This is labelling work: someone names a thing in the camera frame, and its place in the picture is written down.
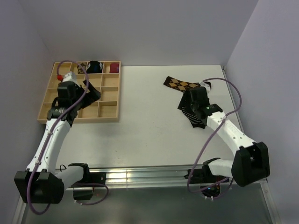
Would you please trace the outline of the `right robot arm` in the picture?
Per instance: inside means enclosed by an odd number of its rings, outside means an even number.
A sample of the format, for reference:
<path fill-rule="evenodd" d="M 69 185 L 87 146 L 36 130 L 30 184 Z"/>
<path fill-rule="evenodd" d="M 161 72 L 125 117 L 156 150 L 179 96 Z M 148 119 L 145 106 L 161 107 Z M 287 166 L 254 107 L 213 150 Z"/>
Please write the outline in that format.
<path fill-rule="evenodd" d="M 185 91 L 180 107 L 195 116 L 200 127 L 211 128 L 229 147 L 234 158 L 212 158 L 197 170 L 202 183 L 233 178 L 241 186 L 247 186 L 270 175 L 268 148 L 263 142 L 255 142 L 236 127 L 217 104 L 211 104 L 206 87 Z"/>

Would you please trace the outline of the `black white striped sock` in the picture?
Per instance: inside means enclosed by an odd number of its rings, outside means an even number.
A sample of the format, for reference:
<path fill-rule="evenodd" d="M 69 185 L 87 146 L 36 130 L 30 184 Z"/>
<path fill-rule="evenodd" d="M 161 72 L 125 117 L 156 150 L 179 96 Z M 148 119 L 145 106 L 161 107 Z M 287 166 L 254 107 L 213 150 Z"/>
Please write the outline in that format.
<path fill-rule="evenodd" d="M 205 124 L 199 120 L 196 114 L 191 110 L 191 95 L 189 91 L 184 91 L 179 102 L 178 109 L 188 118 L 193 128 L 205 129 Z"/>

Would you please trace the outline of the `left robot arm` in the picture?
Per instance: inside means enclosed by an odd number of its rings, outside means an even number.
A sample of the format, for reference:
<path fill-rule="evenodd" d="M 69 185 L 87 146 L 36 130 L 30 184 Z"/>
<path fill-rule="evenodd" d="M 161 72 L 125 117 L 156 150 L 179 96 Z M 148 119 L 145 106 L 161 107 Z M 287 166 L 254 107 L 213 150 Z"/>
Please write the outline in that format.
<path fill-rule="evenodd" d="M 87 80 L 83 83 L 84 87 L 65 81 L 57 87 L 58 96 L 47 113 L 45 132 L 37 152 L 25 171 L 18 171 L 14 177 L 25 203 L 58 204 L 67 188 L 91 184 L 86 163 L 71 163 L 66 170 L 55 172 L 62 144 L 78 112 L 101 97 L 91 83 Z"/>

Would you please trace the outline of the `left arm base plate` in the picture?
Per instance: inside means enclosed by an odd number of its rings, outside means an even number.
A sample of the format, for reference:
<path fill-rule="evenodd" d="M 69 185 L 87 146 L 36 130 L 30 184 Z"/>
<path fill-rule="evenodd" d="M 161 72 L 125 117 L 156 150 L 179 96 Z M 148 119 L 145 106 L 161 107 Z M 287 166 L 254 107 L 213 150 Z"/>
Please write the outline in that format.
<path fill-rule="evenodd" d="M 95 188 L 105 187 L 106 172 L 91 172 L 87 181 L 79 181 L 71 187 L 73 190 L 73 199 L 79 202 L 85 202 L 92 198 Z"/>

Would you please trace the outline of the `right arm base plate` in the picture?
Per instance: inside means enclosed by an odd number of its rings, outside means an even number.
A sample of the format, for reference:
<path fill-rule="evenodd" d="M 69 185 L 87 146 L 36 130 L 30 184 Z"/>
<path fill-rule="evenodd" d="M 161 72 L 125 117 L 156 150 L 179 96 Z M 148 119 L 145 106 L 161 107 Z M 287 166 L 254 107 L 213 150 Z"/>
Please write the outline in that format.
<path fill-rule="evenodd" d="M 203 166 L 193 171 L 190 181 L 187 182 L 187 186 L 191 184 L 200 184 L 201 193 L 205 197 L 218 197 L 221 193 L 222 182 L 229 182 L 229 178 L 221 175 L 213 175 L 208 167 Z"/>

